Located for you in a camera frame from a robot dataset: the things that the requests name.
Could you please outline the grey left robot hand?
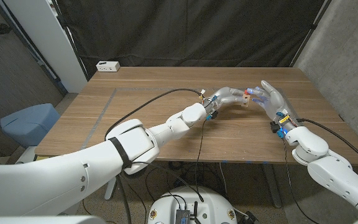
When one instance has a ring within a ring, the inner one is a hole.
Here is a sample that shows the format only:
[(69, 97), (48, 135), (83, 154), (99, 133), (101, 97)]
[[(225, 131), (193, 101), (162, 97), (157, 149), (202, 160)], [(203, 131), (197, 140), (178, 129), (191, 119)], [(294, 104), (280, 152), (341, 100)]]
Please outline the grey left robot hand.
[(230, 87), (223, 87), (205, 99), (203, 106), (207, 113), (218, 110), (223, 105), (248, 103), (248, 99), (243, 97), (244, 90), (238, 90)]

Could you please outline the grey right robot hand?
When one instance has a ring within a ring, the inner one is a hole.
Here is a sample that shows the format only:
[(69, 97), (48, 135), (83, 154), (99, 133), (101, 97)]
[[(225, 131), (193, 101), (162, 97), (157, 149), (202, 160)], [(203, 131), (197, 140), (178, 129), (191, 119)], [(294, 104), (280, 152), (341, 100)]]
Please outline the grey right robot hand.
[(248, 93), (255, 95), (252, 101), (261, 106), (267, 116), (285, 131), (298, 127), (300, 124), (282, 94), (269, 82), (262, 80), (260, 83), (262, 87), (247, 89)]

